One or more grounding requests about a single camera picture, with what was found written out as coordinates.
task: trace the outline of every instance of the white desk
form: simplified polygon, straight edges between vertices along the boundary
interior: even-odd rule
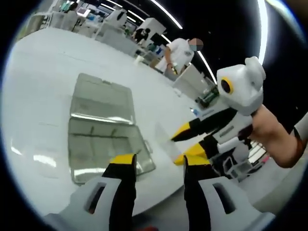
[[[47,28],[15,44],[2,95],[2,132],[8,164],[30,204],[41,215],[61,211],[77,186],[68,165],[69,109],[78,74],[101,77],[132,89],[137,125],[148,140],[156,170],[136,184],[133,214],[163,201],[183,185],[182,167],[173,165],[155,137],[157,123],[168,136],[194,119],[195,103],[178,97],[168,80],[144,64],[97,41]],[[201,138],[180,142],[185,151]]]

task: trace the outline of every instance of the white wall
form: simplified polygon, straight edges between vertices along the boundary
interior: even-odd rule
[[[149,33],[149,37],[147,39],[147,41],[145,42],[145,46],[149,45],[150,44],[150,40],[151,40],[151,37],[157,33],[159,35],[162,35],[163,32],[165,31],[165,27],[159,22],[157,21],[155,18],[147,18],[139,28],[142,28],[142,29],[146,29],[146,28],[149,28],[151,30],[151,32]]]

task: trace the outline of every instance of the white table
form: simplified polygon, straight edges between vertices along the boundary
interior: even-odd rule
[[[69,109],[79,73],[131,88],[136,121],[148,140],[156,170],[136,183],[133,214],[163,201],[183,185],[182,167],[173,165],[155,137],[157,123],[168,136],[194,119],[195,103],[175,94],[168,80],[144,64],[97,41],[47,28],[15,44],[2,90],[2,132],[8,164],[30,204],[41,215],[57,213],[77,186],[68,165]],[[177,144],[183,152],[201,138]]]

